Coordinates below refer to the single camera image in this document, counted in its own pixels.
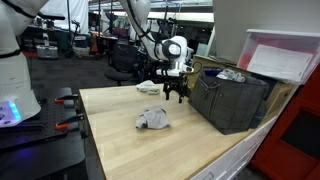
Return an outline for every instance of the blue light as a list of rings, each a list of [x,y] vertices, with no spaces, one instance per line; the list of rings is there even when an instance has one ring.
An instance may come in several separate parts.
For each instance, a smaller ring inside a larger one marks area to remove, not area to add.
[[[17,106],[13,102],[9,102],[9,106],[10,106],[10,108],[12,110],[12,113],[13,113],[15,119],[20,121],[21,120],[21,116],[20,116],[20,113],[19,113],[19,111],[17,109]]]

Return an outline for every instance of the wooden table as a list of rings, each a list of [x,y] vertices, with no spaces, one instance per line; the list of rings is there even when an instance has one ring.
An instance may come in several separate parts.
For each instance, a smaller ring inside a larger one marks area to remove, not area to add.
[[[135,86],[80,90],[107,179],[188,179],[254,130],[222,135],[187,102],[139,92]],[[138,116],[161,107],[171,127],[136,129]]]

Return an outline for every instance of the crumpled towel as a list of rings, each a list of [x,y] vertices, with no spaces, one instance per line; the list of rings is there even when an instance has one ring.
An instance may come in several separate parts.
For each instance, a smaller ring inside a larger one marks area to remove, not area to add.
[[[144,81],[144,82],[136,85],[136,87],[140,92],[146,92],[147,94],[159,94],[160,93],[160,89],[157,88],[155,86],[155,84],[150,80]]]
[[[237,82],[246,81],[246,78],[243,77],[241,73],[236,73],[231,69],[224,69],[222,72],[220,72],[217,75],[217,77],[221,79],[228,79],[228,80],[237,81]]]
[[[166,112],[161,108],[147,109],[136,121],[136,128],[162,129],[169,125]]]

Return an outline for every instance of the red cabinet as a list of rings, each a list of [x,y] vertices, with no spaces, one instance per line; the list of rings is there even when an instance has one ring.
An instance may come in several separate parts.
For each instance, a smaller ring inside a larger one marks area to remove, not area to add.
[[[272,179],[320,179],[320,66],[285,108],[251,164]]]

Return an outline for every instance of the white cabinet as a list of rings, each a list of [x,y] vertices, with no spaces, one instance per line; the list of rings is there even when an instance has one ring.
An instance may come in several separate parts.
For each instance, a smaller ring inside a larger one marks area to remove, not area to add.
[[[276,121],[274,117],[194,176],[193,180],[233,179],[250,161]]]

